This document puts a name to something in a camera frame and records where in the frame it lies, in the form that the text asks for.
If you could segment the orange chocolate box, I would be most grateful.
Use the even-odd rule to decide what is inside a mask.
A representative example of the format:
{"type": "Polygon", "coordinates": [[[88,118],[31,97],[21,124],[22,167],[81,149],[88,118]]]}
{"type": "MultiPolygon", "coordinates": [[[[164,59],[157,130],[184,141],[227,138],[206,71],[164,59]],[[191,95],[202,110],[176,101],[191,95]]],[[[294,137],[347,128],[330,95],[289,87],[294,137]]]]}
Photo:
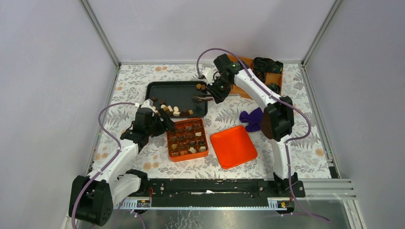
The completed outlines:
{"type": "Polygon", "coordinates": [[[198,159],[208,156],[209,147],[202,118],[175,122],[175,129],[166,133],[168,155],[172,162],[198,159]]]}

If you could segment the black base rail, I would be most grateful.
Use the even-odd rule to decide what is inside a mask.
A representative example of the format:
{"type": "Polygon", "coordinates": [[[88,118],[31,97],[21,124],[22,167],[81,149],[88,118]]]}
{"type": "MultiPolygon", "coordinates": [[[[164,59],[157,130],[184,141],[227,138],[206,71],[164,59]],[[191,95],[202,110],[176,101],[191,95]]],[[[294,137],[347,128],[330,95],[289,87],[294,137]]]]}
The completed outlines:
{"type": "Polygon", "coordinates": [[[269,198],[290,200],[306,196],[302,181],[264,179],[166,179],[141,182],[131,198],[151,201],[153,208],[257,208],[269,207],[269,198]]]}

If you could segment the orange compartment organizer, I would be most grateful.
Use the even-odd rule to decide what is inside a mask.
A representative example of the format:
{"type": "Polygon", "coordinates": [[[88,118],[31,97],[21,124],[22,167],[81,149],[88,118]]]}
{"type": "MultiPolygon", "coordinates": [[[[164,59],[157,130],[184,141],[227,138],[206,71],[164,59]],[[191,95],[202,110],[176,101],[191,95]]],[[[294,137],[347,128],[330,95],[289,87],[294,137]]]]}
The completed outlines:
{"type": "MultiPolygon", "coordinates": [[[[240,59],[244,63],[246,63],[251,69],[253,59],[244,58],[244,57],[240,57],[240,59]]],[[[266,80],[265,80],[264,84],[267,87],[269,87],[272,91],[276,92],[277,94],[281,94],[282,78],[283,78],[283,73],[282,74],[268,73],[266,75],[266,80]]]]}

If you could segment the purple cloth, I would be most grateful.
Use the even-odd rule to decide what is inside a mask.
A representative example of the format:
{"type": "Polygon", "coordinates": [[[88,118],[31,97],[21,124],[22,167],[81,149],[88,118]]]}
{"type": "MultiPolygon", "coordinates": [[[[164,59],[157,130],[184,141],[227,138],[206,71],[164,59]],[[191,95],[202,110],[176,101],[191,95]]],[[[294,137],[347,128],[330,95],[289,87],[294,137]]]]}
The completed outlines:
{"type": "Polygon", "coordinates": [[[256,108],[252,112],[242,111],[239,115],[239,121],[246,123],[245,130],[249,133],[257,132],[261,130],[261,122],[263,118],[263,111],[260,107],[256,108]]]}

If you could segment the metal tongs white handle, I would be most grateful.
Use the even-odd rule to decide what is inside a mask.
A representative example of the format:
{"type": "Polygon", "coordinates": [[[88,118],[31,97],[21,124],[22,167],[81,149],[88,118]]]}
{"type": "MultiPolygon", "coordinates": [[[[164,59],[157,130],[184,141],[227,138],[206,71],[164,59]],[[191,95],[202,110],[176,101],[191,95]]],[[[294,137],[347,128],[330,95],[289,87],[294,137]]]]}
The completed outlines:
{"type": "MultiPolygon", "coordinates": [[[[225,97],[221,102],[224,100],[231,100],[234,98],[239,98],[240,94],[229,94],[227,97],[225,97]]],[[[195,103],[202,103],[205,101],[216,101],[214,96],[211,94],[194,94],[192,96],[192,101],[195,103]]]]}

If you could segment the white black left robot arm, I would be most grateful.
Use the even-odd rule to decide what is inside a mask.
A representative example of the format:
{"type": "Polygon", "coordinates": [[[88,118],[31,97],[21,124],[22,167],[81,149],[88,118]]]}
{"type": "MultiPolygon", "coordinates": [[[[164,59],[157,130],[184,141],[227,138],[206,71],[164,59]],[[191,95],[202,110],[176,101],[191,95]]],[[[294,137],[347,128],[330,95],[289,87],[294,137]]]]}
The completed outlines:
{"type": "Polygon", "coordinates": [[[160,136],[174,126],[164,108],[157,110],[145,104],[138,107],[129,128],[120,138],[112,137],[117,142],[117,151],[86,176],[73,180],[68,214],[74,229],[77,220],[103,226],[109,221],[114,207],[127,196],[146,194],[147,181],[132,172],[124,172],[124,167],[151,137],[160,136]]]}

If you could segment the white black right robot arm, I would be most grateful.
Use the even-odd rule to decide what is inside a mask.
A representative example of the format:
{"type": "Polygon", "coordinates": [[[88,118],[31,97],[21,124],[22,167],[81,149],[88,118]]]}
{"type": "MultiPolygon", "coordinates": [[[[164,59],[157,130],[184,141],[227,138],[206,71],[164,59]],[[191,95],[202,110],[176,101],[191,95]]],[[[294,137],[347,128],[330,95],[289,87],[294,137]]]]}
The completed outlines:
{"type": "Polygon", "coordinates": [[[218,104],[230,94],[233,85],[246,92],[263,112],[261,131],[270,140],[274,157],[274,190],[285,197],[294,197],[295,189],[299,189],[298,175],[293,171],[288,145],[294,138],[294,112],[292,100],[270,90],[259,80],[249,66],[238,59],[230,60],[222,54],[214,60],[217,73],[206,69],[199,74],[207,80],[207,90],[218,104]]]}

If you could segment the black chocolate tray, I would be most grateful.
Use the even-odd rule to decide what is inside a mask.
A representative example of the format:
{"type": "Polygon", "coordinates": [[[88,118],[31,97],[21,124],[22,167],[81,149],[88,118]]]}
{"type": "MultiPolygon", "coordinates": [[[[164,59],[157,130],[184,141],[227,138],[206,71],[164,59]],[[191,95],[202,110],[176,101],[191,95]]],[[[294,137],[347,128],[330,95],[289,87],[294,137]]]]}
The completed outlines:
{"type": "Polygon", "coordinates": [[[154,106],[159,108],[160,101],[165,105],[178,107],[180,111],[192,110],[191,117],[204,117],[208,113],[208,102],[196,103],[192,100],[195,94],[207,94],[198,90],[196,85],[203,85],[203,81],[159,81],[151,82],[146,87],[145,99],[151,99],[154,106]]]}

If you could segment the orange box lid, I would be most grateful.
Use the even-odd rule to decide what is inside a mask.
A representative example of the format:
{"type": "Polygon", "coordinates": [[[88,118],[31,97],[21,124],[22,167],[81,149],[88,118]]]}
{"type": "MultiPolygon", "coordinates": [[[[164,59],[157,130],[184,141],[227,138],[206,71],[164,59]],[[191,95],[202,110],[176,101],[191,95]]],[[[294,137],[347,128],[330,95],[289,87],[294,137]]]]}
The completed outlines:
{"type": "Polygon", "coordinates": [[[257,150],[245,128],[238,125],[210,136],[210,141],[223,169],[230,169],[253,159],[257,150]]]}

